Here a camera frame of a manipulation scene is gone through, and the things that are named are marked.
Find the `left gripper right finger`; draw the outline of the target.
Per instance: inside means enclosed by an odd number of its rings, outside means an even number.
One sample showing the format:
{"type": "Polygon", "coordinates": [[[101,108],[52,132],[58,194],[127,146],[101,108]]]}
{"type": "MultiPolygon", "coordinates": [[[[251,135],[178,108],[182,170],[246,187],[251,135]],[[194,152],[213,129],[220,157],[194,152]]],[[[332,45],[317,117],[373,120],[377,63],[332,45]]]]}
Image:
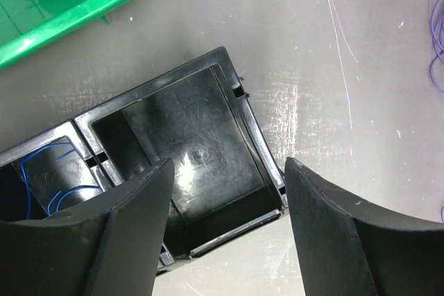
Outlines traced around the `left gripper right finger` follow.
{"type": "Polygon", "coordinates": [[[383,208],[292,157],[284,168],[307,295],[442,295],[443,225],[383,208]]]}

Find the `black two-compartment tray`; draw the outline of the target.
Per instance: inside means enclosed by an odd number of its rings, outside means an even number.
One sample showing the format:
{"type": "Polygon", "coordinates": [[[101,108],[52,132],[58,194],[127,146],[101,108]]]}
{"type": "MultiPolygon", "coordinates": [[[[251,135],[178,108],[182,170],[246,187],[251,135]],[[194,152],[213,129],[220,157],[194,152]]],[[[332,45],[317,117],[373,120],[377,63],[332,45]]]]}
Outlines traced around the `black two-compartment tray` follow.
{"type": "Polygon", "coordinates": [[[163,159],[174,182],[157,273],[281,218],[282,171],[219,47],[1,153],[1,219],[46,218],[163,159]]]}

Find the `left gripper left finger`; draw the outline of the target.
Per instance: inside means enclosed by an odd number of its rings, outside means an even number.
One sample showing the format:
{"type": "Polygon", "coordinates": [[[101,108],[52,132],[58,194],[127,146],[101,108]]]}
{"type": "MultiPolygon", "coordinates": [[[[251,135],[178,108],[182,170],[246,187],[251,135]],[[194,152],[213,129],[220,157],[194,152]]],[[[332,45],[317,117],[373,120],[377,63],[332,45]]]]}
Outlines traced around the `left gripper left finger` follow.
{"type": "Polygon", "coordinates": [[[1,223],[2,295],[150,295],[167,223],[174,165],[42,220],[1,223]]]}

